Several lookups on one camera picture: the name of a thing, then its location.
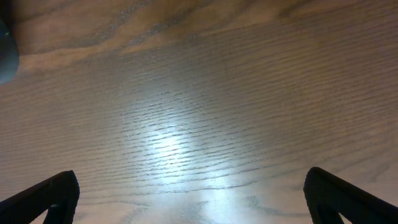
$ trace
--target light brown wood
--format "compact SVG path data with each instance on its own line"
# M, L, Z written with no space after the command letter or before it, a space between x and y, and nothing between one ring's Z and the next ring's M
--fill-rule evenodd
M74 170L74 223L311 223L320 166L398 205L397 7L17 0L0 199Z

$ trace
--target table surface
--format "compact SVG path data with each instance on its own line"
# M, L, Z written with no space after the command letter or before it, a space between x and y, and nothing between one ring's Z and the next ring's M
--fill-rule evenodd
M1 200L74 170L74 223L311 223L319 166L398 205L397 1L10 6Z

